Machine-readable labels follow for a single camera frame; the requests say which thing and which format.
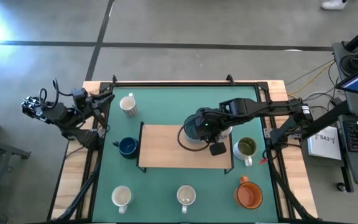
gray floor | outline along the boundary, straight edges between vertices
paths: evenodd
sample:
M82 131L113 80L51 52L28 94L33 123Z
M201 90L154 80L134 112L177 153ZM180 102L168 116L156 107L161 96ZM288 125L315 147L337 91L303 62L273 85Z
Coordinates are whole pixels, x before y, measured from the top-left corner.
M107 0L0 1L4 40L96 42ZM330 46L358 33L358 0L341 12L319 9L319 0L116 0L105 42ZM54 126L21 113L23 97L52 78L62 91L81 86L93 47L0 46L0 141L32 151L28 161L15 158L13 172L0 187L0 213L10 223L46 219L67 141ZM289 82L332 59L330 52L258 50L102 48L93 80L280 79ZM332 77L337 69L333 66ZM287 87L293 91L314 74ZM332 87L327 73L297 93ZM62 99L70 104L71 99ZM310 105L326 107L325 96ZM316 108L313 116L324 110ZM319 217L358 223L355 193L336 191L338 167L306 160Z

shoe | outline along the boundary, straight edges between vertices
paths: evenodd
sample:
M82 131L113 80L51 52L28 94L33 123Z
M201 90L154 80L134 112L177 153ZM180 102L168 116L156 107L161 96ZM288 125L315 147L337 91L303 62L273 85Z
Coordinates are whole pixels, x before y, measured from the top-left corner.
M325 10L342 10L345 8L347 4L346 2L342 2L342 0L330 0L323 2L321 7Z

green table mat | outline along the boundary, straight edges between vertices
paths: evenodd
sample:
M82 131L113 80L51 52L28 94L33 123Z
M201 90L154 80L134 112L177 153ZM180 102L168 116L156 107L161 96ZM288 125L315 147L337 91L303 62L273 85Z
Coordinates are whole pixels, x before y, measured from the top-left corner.
M111 130L104 144L93 222L277 222L269 166L259 164L265 149L260 118L233 128L233 144L250 137L256 141L258 151L251 167L234 157L234 170L227 175L222 169L148 168L143 173L136 167L136 159L123 158L112 144L124 137L138 139L142 121L183 124L200 107L217 108L220 102L238 97L256 101L253 86L114 87L113 93L116 97L108 120ZM138 109L133 118L119 107L121 98L129 93L134 94ZM243 175L262 189L263 202L255 210L234 202L234 190ZM185 215L176 198L178 188L184 184L193 186L197 193ZM129 187L134 198L125 214L119 214L111 200L112 191L120 185Z

cup rim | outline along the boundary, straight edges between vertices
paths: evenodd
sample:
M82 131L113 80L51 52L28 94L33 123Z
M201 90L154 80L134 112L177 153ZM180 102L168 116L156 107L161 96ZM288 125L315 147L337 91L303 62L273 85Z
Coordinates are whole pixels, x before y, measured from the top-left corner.
M252 140L252 141L255 143L255 151L254 151L254 153L252 153L252 154L250 154L250 155L247 155L247 154L242 153L242 152L240 151L240 149L239 149L240 153L243 154L243 155L245 155L245 156L253 156L253 155L255 155L256 152L258 151L258 145L256 144L255 140L253 140L253 139L250 138L250 137L240 138L240 139L238 140L238 142L236 143L236 144L237 144L237 147L238 147L238 144L240 144L240 141L243 140L243 139L250 139L250 140Z
M130 100L133 101L133 105L132 105L132 107L130 107L129 109L126 109L126 108L124 109L124 108L122 107L122 101L123 101L123 100L126 100L126 99L130 99ZM119 107L120 107L122 110L124 110L124 111L132 110L132 109L134 109L135 106L136 106L135 98L133 98L133 97L131 97L131 96L124 96L124 97L122 97L121 100L119 101Z
M193 201L192 201L191 203L184 204L184 203L182 203L182 202L179 200L179 191L180 191L180 189L182 189L182 188L184 188L184 187L190 187L191 189L193 189L194 199L193 199ZM193 204L193 203L196 201L196 197L197 197L196 190L194 189L194 187L192 187L192 186L190 186L190 185L188 185L188 184L185 184L185 185L180 186L179 189L178 189L178 191L177 191L177 199L178 199L179 203L181 203L182 205L185 205L185 206L189 206L189 205Z
M129 200L128 200L125 204L123 204L123 205L119 205L119 204L117 204L116 202L114 202L114 192L115 192L118 188L125 188L125 189L127 189L127 190L129 191L129 196L130 196L130 197L129 197ZM123 186L123 185L118 186L118 187L116 187L116 188L112 191L112 193L111 193L112 203L115 204L115 206L118 206L118 207L125 206L125 205L129 204L129 202L131 202L131 199L132 199L132 192L131 192L131 190L129 189L129 187L127 187L127 186Z
M124 139L126 139L126 138L130 138L130 139L132 139L132 140L135 142L135 148L134 148L134 150L132 150L131 152L122 152L121 149L119 148L119 144L118 144L118 150L119 150L119 152L120 152L121 154L123 154L123 155L132 154L132 153L134 153L134 151L136 151L136 149L137 149L136 139L134 139L134 138L132 138L132 137L125 137L125 138L123 138L122 140L124 140Z
M244 205L240 202L240 199L239 199L239 196L238 196L238 195L239 195L239 190L240 190L241 185L243 185L243 184L245 184L245 183L254 184L254 185L260 190L260 194L261 194L260 204L259 204L258 206L256 206L255 208L246 207L246 206L244 206ZM264 193L262 192L262 189L260 189L260 187L259 187L257 184L255 184L255 183L253 183L253 182L251 182L251 181L243 182L243 183L241 183L241 184L238 186L238 188L237 188L237 190L236 190L236 197L237 197L237 200L238 200L238 202L240 203L241 206L243 206L243 207L246 208L246 209L251 209L251 210L259 208L260 205L262 204L262 202L264 201Z

white mug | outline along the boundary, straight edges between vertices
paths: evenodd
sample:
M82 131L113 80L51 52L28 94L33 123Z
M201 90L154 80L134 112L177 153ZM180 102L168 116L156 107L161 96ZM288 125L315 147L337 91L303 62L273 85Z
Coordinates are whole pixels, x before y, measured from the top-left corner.
M243 154L240 151L240 148L246 149L247 154ZM252 166L252 156L255 155L256 151L257 151L256 143L251 138L242 138L238 140L238 142L236 142L233 147L234 156L237 159L244 161L247 167Z
M228 127L226 130L218 134L219 142L223 142L227 137L230 136L233 127Z
M196 200L196 190L190 185L182 185L177 192L177 199L182 204L181 212L187 213L187 206Z
M120 214L125 213L132 199L131 190L129 190L129 188L126 186L116 187L111 194L111 200L115 205L118 206L118 212Z
M135 95L130 93L119 102L119 106L128 116L135 116L137 114Z

